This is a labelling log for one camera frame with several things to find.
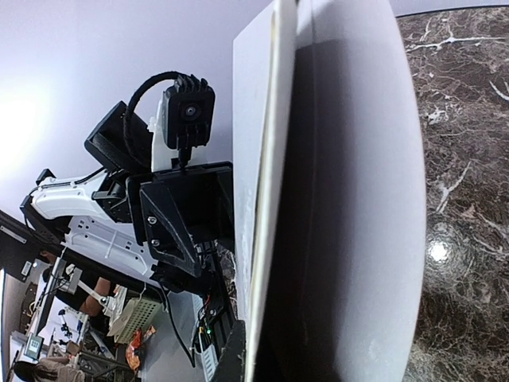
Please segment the grey envelope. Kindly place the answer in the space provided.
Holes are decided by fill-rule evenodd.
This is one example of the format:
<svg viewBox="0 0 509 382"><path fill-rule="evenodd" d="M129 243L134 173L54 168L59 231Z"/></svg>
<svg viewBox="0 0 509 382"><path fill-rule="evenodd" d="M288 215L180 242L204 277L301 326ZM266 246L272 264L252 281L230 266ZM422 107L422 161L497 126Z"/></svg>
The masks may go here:
<svg viewBox="0 0 509 382"><path fill-rule="evenodd" d="M239 315L248 328L271 2L234 40ZM400 381L425 262L418 108L388 1L296 1L289 129L253 381Z"/></svg>

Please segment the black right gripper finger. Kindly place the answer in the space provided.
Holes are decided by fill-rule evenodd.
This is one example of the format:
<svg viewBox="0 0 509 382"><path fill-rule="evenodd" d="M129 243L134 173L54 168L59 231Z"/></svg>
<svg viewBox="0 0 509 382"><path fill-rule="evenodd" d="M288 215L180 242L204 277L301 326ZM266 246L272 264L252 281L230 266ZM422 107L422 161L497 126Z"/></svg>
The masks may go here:
<svg viewBox="0 0 509 382"><path fill-rule="evenodd" d="M246 325L234 323L223 348L212 382L242 382L245 373Z"/></svg>

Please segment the white sheet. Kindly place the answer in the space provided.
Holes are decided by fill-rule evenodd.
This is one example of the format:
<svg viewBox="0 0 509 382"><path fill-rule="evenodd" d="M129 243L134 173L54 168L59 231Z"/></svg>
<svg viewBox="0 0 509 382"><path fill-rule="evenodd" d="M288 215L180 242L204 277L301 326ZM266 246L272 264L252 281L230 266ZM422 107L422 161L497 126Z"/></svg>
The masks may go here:
<svg viewBox="0 0 509 382"><path fill-rule="evenodd" d="M255 379L282 188L297 36L297 2L275 1L270 17L270 66L255 209L250 316L244 380Z"/></svg>

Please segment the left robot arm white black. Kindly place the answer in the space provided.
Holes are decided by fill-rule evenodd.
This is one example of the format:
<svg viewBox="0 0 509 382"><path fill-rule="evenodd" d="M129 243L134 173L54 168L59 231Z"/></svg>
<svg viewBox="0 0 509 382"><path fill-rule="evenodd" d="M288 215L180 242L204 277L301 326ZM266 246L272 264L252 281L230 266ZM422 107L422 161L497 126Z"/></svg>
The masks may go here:
<svg viewBox="0 0 509 382"><path fill-rule="evenodd" d="M126 109L117 103L85 142L98 171L43 172L21 211L39 240L84 270L134 289L205 295L218 283L219 249L235 248L233 165L206 162L195 125L184 148L168 146L164 106L148 123L132 118L134 148L150 157L140 165L123 141Z"/></svg>

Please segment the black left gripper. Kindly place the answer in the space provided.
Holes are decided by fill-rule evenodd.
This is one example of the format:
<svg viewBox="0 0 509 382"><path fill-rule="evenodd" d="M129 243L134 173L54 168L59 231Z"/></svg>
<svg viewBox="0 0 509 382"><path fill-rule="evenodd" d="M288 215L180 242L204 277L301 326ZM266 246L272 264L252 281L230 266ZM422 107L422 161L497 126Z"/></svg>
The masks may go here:
<svg viewBox="0 0 509 382"><path fill-rule="evenodd" d="M217 274L209 249L233 239L233 165L189 166L130 176L126 195L136 240L167 263L170 290L207 293Z"/></svg>

